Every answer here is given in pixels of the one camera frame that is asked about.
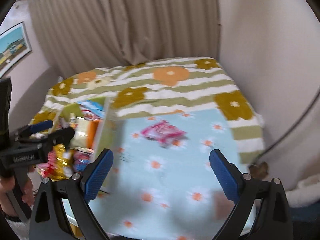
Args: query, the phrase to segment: black bracelet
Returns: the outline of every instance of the black bracelet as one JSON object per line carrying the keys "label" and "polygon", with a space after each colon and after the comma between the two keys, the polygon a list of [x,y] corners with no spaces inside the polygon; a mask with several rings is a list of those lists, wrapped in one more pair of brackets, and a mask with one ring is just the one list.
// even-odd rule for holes
{"label": "black bracelet", "polygon": [[12,221],[12,222],[21,222],[21,220],[20,220],[19,217],[9,216],[9,215],[7,215],[6,213],[4,213],[3,210],[1,210],[1,213],[2,213],[2,215],[3,215],[7,220],[10,220],[10,221]]}

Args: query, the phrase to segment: black cable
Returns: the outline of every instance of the black cable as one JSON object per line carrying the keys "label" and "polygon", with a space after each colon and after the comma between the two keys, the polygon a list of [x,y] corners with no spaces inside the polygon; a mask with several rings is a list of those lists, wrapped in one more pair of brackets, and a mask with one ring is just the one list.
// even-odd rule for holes
{"label": "black cable", "polygon": [[294,129],[297,128],[297,126],[305,119],[305,117],[309,114],[311,109],[315,106],[316,102],[318,101],[320,96],[320,87],[318,88],[318,91],[316,95],[314,96],[313,100],[310,102],[308,107],[305,109],[303,114],[297,119],[294,124],[277,140],[275,141],[272,145],[270,145],[264,152],[260,153],[252,162],[251,165],[257,165],[257,161],[266,153],[271,151],[274,147],[276,147],[279,143],[281,143],[287,136],[294,131]]}

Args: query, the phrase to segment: curtain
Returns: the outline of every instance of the curtain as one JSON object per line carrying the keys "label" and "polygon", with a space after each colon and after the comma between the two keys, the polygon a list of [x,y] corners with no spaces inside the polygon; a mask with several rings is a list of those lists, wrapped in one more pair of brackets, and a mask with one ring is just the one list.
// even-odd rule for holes
{"label": "curtain", "polygon": [[217,57],[217,0],[29,0],[39,43],[63,77],[169,57]]}

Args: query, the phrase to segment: bed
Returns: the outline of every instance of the bed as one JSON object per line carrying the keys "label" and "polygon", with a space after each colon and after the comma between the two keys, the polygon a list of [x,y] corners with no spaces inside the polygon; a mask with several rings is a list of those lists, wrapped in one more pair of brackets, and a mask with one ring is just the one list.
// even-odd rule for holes
{"label": "bed", "polygon": [[[211,239],[223,224],[225,217],[219,215],[219,207],[226,202],[219,202],[222,191],[207,154],[219,148],[241,172],[247,172],[245,164],[264,148],[259,120],[234,81],[215,59],[207,57],[96,68],[53,86],[31,123],[55,122],[64,106],[98,96],[109,98],[119,119],[127,121],[125,146],[120,148],[122,152],[114,152],[127,161],[114,164],[110,175],[118,187],[90,202],[103,229],[137,239]],[[172,145],[177,153],[170,156],[156,142],[141,144],[139,140],[142,128],[163,119],[185,130],[190,138]],[[76,224],[67,200],[64,205]],[[134,214],[122,214],[123,210],[134,210]],[[208,210],[215,215],[211,217]],[[181,219],[195,216],[199,224]],[[254,211],[244,233],[253,221]]]}

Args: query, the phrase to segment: screw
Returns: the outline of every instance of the screw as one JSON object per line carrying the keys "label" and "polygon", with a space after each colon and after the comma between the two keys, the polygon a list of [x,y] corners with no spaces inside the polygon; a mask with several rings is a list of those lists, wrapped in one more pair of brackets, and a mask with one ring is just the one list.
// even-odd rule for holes
{"label": "screw", "polygon": [[243,174],[243,178],[244,178],[245,180],[250,180],[250,179],[251,179],[251,175],[250,175],[249,173],[244,173],[244,174]]}
{"label": "screw", "polygon": [[79,178],[80,178],[80,174],[79,173],[75,173],[75,174],[72,175],[72,179],[73,180],[77,180]]}
{"label": "screw", "polygon": [[43,180],[42,180],[42,183],[43,184],[47,184],[49,182],[49,178],[44,178]]}
{"label": "screw", "polygon": [[274,178],[274,179],[273,179],[273,182],[276,183],[276,184],[280,184],[281,180],[278,179],[278,178]]}

